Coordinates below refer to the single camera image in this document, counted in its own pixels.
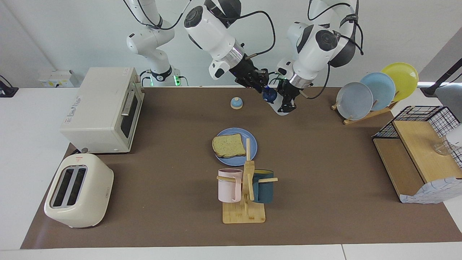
teal mug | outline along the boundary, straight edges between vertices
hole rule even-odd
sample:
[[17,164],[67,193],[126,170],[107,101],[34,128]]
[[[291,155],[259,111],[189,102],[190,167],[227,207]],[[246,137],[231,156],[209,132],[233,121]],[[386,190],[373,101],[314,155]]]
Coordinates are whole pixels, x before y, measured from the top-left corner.
[[258,183],[260,179],[269,179],[274,177],[274,172],[270,170],[255,170],[252,179],[254,197],[253,202],[271,203],[273,201],[273,182]]

toaster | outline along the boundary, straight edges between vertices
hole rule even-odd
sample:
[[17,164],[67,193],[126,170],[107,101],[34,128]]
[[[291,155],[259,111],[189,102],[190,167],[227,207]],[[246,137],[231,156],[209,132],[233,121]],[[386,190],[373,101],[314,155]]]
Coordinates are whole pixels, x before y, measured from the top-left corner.
[[114,173],[96,155],[66,157],[45,200],[45,214],[71,228],[97,225],[104,217]]
[[59,130],[79,151],[129,152],[143,98],[134,68],[90,68]]

yellow-green plate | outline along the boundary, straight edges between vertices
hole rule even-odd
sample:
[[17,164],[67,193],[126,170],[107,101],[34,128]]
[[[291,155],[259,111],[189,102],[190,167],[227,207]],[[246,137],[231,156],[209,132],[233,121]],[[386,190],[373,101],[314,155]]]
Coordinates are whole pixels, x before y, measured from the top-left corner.
[[410,96],[417,88],[419,82],[419,73],[411,65],[404,62],[392,63],[382,69],[382,72],[390,76],[395,83],[398,94],[393,102],[403,100]]

plate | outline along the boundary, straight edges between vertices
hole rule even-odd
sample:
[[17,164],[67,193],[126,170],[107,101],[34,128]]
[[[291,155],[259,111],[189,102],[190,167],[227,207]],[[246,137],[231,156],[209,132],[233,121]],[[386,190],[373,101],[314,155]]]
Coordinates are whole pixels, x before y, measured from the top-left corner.
[[389,106],[395,97],[395,83],[385,73],[374,72],[368,74],[360,82],[371,90],[374,102],[377,100],[377,103],[371,109],[372,111],[381,110]]
[[337,94],[337,110],[346,119],[364,118],[371,111],[373,103],[372,92],[363,83],[348,83]]
[[[234,135],[234,134],[240,134],[242,143],[244,144],[244,149],[247,150],[247,144],[246,144],[246,139],[250,139],[250,159],[253,160],[255,158],[255,155],[257,154],[257,140],[255,137],[247,130],[238,128],[238,127],[232,127],[225,129],[217,134],[217,136],[224,136],[224,135]],[[215,155],[215,157],[222,163],[229,165],[229,166],[242,166],[245,164],[246,161],[246,156],[234,156],[231,158],[221,158]]]
[[392,63],[382,69],[382,72],[390,76],[399,93],[393,101],[400,101],[410,96],[417,88],[419,73],[411,65],[404,62]]

mug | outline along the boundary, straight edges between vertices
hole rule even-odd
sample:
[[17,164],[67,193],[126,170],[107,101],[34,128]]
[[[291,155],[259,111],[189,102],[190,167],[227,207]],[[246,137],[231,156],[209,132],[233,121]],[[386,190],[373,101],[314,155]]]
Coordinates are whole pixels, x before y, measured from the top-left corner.
[[255,170],[252,179],[254,197],[253,202],[271,203],[273,201],[273,182],[258,183],[260,179],[273,178],[274,172],[270,170]]
[[236,182],[218,180],[218,200],[221,202],[234,203],[241,201],[242,170],[220,169],[218,176],[234,178]]

